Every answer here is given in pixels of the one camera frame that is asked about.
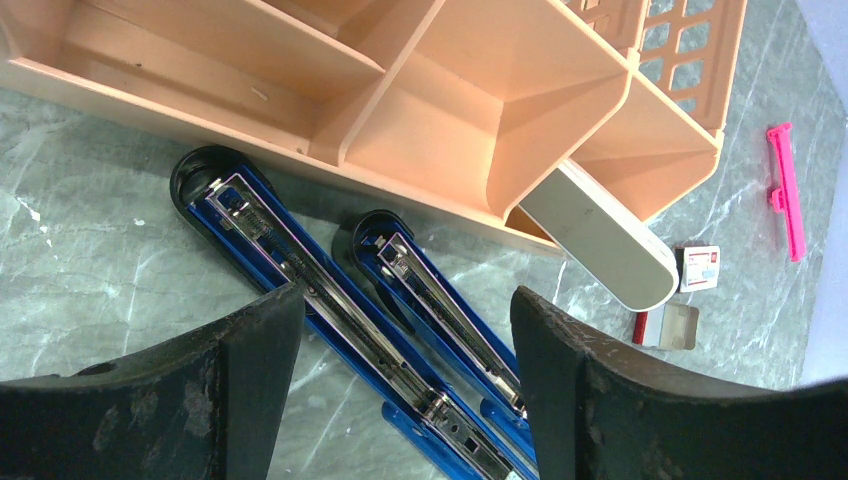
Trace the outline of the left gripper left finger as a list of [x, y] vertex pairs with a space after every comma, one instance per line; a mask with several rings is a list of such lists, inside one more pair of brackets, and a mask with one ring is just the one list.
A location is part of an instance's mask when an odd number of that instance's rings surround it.
[[305, 319], [280, 287], [71, 376], [1, 385], [5, 479], [263, 479]]

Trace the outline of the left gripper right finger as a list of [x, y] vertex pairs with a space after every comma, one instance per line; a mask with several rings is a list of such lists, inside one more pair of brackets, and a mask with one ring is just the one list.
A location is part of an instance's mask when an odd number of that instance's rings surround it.
[[544, 479], [843, 479], [847, 383], [787, 391], [662, 361], [533, 290], [510, 306]]

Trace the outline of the blue stapler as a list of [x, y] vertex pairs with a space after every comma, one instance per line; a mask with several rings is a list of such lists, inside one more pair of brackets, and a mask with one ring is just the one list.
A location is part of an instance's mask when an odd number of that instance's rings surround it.
[[428, 258], [404, 220], [386, 209], [349, 216], [331, 254], [406, 334], [435, 350], [481, 395], [483, 417], [534, 462], [515, 353]]
[[267, 293], [299, 286], [306, 320], [383, 399], [383, 418], [452, 479], [536, 473], [431, 366], [229, 147], [195, 148], [170, 177], [179, 213]]

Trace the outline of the red white staple box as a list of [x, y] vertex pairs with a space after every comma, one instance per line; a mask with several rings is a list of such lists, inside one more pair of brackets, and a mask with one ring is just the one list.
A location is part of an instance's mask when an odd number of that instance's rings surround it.
[[675, 249], [679, 272], [679, 293], [716, 288], [721, 265], [719, 246], [685, 246]]

